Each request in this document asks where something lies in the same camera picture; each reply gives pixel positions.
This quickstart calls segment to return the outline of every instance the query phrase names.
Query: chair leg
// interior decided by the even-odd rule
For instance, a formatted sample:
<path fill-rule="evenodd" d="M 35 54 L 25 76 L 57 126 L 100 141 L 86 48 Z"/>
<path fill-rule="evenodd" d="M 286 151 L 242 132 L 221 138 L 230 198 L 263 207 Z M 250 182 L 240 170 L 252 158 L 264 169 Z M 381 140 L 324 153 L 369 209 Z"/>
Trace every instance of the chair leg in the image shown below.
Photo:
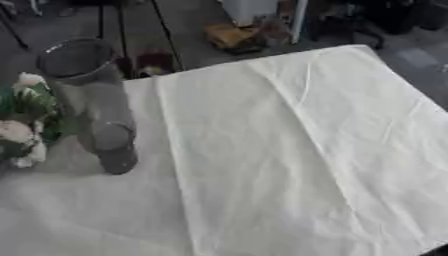
<path fill-rule="evenodd" d="M 104 6 L 98 6 L 98 38 L 104 38 Z"/>
<path fill-rule="evenodd" d="M 5 15 L 6 15 L 5 13 L 7 12 L 7 10 L 5 10 L 5 7 L 3 5 L 1 5 L 1 4 L 0 4 L 0 11 L 3 12 L 3 13 L 0 14 L 0 21 L 3 23 L 3 25 L 6 27 L 8 32 L 12 35 L 12 37 L 14 37 L 14 39 L 17 41 L 19 46 L 22 49 L 28 51 L 30 49 L 30 47 L 22 40 L 22 38 L 20 38 L 20 36 L 16 33 L 16 31 L 11 26 L 11 24 L 9 23 L 7 18 L 5 18 Z"/>
<path fill-rule="evenodd" d="M 115 8 L 117 9 L 117 14 L 118 14 L 121 47 L 122 47 L 122 51 L 123 51 L 123 58 L 120 58 L 117 60 L 117 65 L 122 70 L 126 79 L 133 79 L 134 78 L 134 67 L 133 67 L 131 58 L 129 58 L 129 53 L 128 53 L 123 7 L 121 6 L 121 4 L 118 4 L 117 6 L 115 6 Z"/>
<path fill-rule="evenodd" d="M 165 36 L 168 39 L 171 51 L 174 55 L 174 58 L 176 59 L 177 64 L 179 65 L 180 70 L 184 70 L 184 65 L 182 64 L 182 59 L 180 58 L 180 55 L 176 50 L 176 46 L 174 45 L 173 38 L 171 37 L 171 32 L 168 29 L 168 26 L 166 25 L 165 20 L 163 19 L 163 15 L 162 15 L 162 12 L 160 11 L 157 0 L 151 0 L 151 4 L 154 8 L 154 11 L 156 12 L 157 18 L 159 19 L 159 22 L 160 22 L 160 25 L 162 26 L 163 32 L 165 33 Z"/>
<path fill-rule="evenodd" d="M 357 33 L 366 35 L 366 36 L 370 36 L 373 37 L 377 40 L 377 43 L 375 44 L 375 49 L 377 50 L 381 50 L 384 48 L 384 37 L 382 37 L 381 35 L 371 31 L 368 28 L 359 28 L 356 30 Z"/>

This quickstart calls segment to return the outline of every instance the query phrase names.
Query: gray floor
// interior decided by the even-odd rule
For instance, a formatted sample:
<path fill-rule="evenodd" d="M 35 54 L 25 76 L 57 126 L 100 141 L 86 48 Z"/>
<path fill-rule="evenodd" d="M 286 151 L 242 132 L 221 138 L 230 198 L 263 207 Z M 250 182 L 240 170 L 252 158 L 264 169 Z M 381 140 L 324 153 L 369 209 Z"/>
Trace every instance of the gray floor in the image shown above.
<path fill-rule="evenodd" d="M 294 46 L 267 49 L 262 53 L 231 56 L 210 46 L 203 35 L 206 25 L 228 21 L 227 15 L 215 0 L 158 1 L 167 25 L 186 69 L 237 61 L 240 59 L 323 48 L 340 40 L 324 38 L 321 42 L 304 39 Z M 43 18 L 21 15 L 14 23 L 32 52 L 18 48 L 15 41 L 0 29 L 0 81 L 10 85 L 23 71 L 36 72 L 35 54 L 55 44 L 76 37 L 97 34 L 97 11 L 82 8 L 71 17 L 58 17 L 60 6 L 43 6 Z M 116 13 L 106 12 L 106 39 L 120 50 Z M 126 9 L 127 35 L 131 55 L 149 47 L 169 50 L 157 16 L 150 3 Z M 378 52 L 380 57 L 398 74 L 448 110 L 448 31 L 429 32 L 414 29 L 402 36 L 387 36 L 387 47 Z"/>

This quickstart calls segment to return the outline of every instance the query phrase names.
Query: tripod leg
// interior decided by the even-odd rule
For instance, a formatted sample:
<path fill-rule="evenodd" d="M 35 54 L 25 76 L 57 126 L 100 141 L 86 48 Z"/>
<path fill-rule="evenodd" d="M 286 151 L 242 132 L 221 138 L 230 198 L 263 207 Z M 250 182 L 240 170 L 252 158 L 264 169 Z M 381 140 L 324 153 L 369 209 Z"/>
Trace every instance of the tripod leg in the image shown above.
<path fill-rule="evenodd" d="M 127 44 L 127 38 L 126 38 L 126 28 L 124 25 L 124 14 L 123 14 L 123 8 L 121 5 L 117 6 L 117 12 L 118 12 L 118 23 L 120 26 L 120 39 L 121 39 L 121 46 L 123 50 L 123 56 L 125 58 L 129 58 L 128 54 L 128 44 Z"/>
<path fill-rule="evenodd" d="M 3 5 L 0 4 L 0 10 L 3 12 L 3 14 L 5 13 L 5 7 Z M 28 51 L 30 49 L 30 47 L 23 42 L 22 38 L 20 38 L 20 36 L 16 33 L 16 31 L 14 30 L 14 28 L 11 26 L 11 24 L 9 24 L 8 20 L 5 18 L 5 16 L 3 14 L 0 14 L 0 21 L 3 23 L 3 25 L 6 27 L 6 29 L 8 30 L 8 32 L 14 37 L 14 39 L 17 41 L 17 43 L 19 44 L 19 46 Z"/>

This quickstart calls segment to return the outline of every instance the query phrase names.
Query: white cloth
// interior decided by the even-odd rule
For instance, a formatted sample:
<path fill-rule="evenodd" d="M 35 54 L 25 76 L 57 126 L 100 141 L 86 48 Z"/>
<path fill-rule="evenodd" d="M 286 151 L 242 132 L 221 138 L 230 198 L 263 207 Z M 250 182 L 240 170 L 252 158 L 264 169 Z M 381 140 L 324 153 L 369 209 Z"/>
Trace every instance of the white cloth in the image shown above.
<path fill-rule="evenodd" d="M 448 115 L 361 46 L 129 82 L 139 165 L 69 138 L 0 183 L 1 255 L 419 255 L 448 242 Z"/>

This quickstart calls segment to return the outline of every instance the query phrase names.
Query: clear glass vase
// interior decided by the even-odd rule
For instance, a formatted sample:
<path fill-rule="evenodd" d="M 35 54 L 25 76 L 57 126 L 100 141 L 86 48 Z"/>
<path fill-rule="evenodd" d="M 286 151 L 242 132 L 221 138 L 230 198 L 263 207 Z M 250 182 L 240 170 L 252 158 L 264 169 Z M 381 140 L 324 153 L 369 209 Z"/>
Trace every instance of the clear glass vase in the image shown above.
<path fill-rule="evenodd" d="M 44 51 L 37 66 L 77 121 L 77 135 L 105 171 L 123 174 L 137 163 L 135 125 L 115 53 L 99 39 L 76 39 Z"/>

